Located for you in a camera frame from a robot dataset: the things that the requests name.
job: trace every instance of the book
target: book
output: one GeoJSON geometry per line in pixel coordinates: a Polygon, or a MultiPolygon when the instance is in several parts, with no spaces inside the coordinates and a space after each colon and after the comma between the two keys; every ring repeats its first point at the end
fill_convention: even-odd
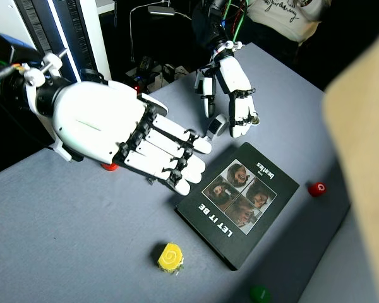
{"type": "Polygon", "coordinates": [[[244,143],[176,211],[231,269],[238,270],[299,184],[244,143]]]}

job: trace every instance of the robotic arm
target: robotic arm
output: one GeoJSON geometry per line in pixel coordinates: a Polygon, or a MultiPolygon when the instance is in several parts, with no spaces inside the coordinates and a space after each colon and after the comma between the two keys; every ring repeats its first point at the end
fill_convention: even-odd
{"type": "Polygon", "coordinates": [[[229,95],[230,133],[237,138],[246,134],[251,125],[259,124],[260,119],[251,96],[255,89],[234,57],[234,52],[243,45],[230,41],[222,26],[225,3],[225,0],[203,0],[193,14],[196,39],[212,54],[211,63],[198,70],[195,90],[202,94],[206,117],[212,117],[217,77],[223,92],[229,95]]]}
{"type": "Polygon", "coordinates": [[[200,182],[205,170],[193,150],[210,153],[210,143],[166,118],[162,103],[122,83],[65,80],[59,69],[66,52],[47,54],[40,66],[35,50],[0,35],[0,94],[24,102],[67,161],[90,157],[126,165],[187,195],[188,182],[200,182]]]}

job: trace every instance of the blurry beige foreground object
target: blurry beige foreground object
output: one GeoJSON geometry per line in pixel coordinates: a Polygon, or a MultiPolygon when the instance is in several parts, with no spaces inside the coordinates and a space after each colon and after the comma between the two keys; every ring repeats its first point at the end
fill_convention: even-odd
{"type": "Polygon", "coordinates": [[[379,39],[331,84],[324,107],[379,287],[379,39]]]}

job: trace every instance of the gray table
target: gray table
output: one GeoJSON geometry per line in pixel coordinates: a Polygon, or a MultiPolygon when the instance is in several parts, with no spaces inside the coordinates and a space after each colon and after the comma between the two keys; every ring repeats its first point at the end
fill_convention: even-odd
{"type": "MultiPolygon", "coordinates": [[[[209,155],[250,142],[301,187],[243,267],[231,271],[176,214],[182,197],[127,169],[107,172],[42,150],[0,173],[0,302],[249,302],[265,285],[273,302],[297,302],[349,201],[322,121],[322,92],[254,45],[236,53],[252,85],[261,124],[242,138],[223,134],[209,155]],[[305,184],[324,181],[310,198],[305,184]],[[185,256],[178,276],[154,261],[160,244],[185,256]]],[[[169,117],[204,132],[191,74],[155,92],[169,117]]],[[[227,113],[220,89],[217,111],[227,113]]]]}

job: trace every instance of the photo grid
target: photo grid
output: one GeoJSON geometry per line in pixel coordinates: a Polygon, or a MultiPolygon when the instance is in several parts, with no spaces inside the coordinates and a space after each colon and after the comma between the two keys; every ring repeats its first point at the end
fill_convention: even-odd
{"type": "Polygon", "coordinates": [[[276,192],[237,159],[202,193],[245,234],[277,197],[276,192]]]}

